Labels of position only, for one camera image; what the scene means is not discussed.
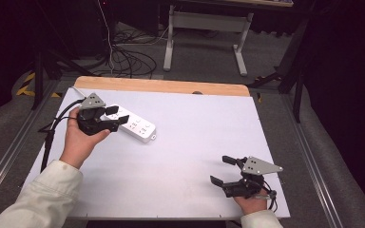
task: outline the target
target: white paper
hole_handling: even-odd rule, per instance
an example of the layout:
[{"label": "white paper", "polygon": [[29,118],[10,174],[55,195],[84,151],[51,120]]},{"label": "white paper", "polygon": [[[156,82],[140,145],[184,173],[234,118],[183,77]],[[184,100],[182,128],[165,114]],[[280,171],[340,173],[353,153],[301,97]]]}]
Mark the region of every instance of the white paper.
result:
[{"label": "white paper", "polygon": [[[221,157],[253,156],[273,162],[251,97],[81,90],[154,123],[157,138],[143,143],[120,129],[99,143],[81,168],[84,180],[71,217],[236,219],[242,216],[240,208],[209,178],[241,178],[239,168]],[[81,98],[70,88],[58,114]],[[62,121],[48,162],[59,159],[65,131]],[[43,153],[44,146],[26,183],[39,174]],[[276,215],[290,217],[278,175],[264,177],[278,192]]]}]

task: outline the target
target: person's arm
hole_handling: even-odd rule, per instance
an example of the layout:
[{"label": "person's arm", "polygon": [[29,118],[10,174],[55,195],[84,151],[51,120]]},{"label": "person's arm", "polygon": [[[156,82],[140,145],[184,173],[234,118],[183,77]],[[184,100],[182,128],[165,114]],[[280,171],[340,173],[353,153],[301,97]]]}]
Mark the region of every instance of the person's arm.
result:
[{"label": "person's arm", "polygon": [[69,112],[64,152],[20,193],[17,201],[0,215],[0,227],[62,227],[78,198],[82,173],[79,168],[108,130],[88,136]]},{"label": "person's arm", "polygon": [[235,202],[241,207],[244,216],[241,217],[242,228],[281,228],[280,222],[274,212],[266,209],[265,199],[243,197],[234,198]]}]

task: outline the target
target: sleeve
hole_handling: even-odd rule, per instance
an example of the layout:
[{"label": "sleeve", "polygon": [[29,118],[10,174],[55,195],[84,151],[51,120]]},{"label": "sleeve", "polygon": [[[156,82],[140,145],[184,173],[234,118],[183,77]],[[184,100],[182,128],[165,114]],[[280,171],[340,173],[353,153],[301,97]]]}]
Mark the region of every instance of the sleeve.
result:
[{"label": "sleeve", "polygon": [[263,210],[241,217],[242,228],[282,228],[271,210]]},{"label": "sleeve", "polygon": [[53,161],[0,215],[0,227],[62,227],[79,195],[82,173]]}]

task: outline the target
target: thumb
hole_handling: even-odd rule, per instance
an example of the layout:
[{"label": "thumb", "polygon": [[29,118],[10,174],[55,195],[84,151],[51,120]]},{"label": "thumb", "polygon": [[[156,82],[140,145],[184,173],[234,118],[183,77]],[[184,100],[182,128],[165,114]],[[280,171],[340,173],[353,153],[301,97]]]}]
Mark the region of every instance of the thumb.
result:
[{"label": "thumb", "polygon": [[110,131],[108,129],[102,130],[99,133],[92,135],[91,139],[97,144],[97,143],[103,141],[109,135],[109,133],[110,133]]}]

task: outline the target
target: power outlet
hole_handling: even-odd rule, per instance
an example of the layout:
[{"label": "power outlet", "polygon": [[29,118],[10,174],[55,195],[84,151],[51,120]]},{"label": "power outlet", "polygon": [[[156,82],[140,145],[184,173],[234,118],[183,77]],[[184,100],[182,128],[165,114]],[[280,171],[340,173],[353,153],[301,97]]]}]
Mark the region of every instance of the power outlet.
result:
[{"label": "power outlet", "polygon": [[108,120],[117,120],[120,117],[129,115],[128,122],[120,125],[120,129],[135,137],[143,143],[149,143],[156,139],[156,125],[145,120],[144,118],[132,113],[131,111],[117,104],[118,112],[112,115],[105,115]]}]

